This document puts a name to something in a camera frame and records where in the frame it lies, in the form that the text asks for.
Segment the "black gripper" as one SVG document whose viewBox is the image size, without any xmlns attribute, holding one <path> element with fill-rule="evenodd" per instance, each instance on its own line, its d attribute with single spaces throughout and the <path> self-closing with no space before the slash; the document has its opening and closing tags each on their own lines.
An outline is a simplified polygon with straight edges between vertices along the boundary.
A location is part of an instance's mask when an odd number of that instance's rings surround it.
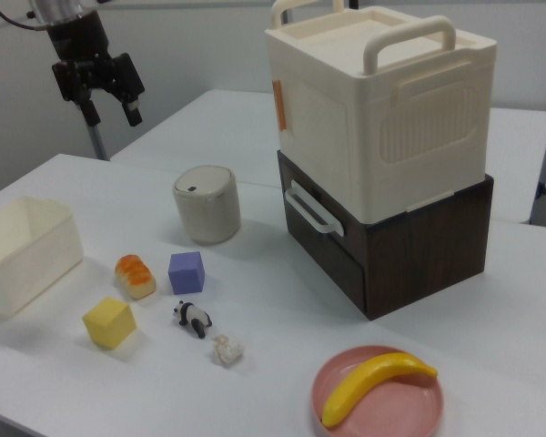
<svg viewBox="0 0 546 437">
<path fill-rule="evenodd" d="M 51 25 L 47 34 L 59 61 L 52 65 L 62 98 L 73 102 L 86 124 L 95 127 L 99 115 L 91 99 L 91 89 L 109 90 L 121 103 L 128 124 L 142 122 L 138 99 L 145 92 L 144 84 L 129 54 L 112 58 L 108 39 L 98 12 Z"/>
</svg>

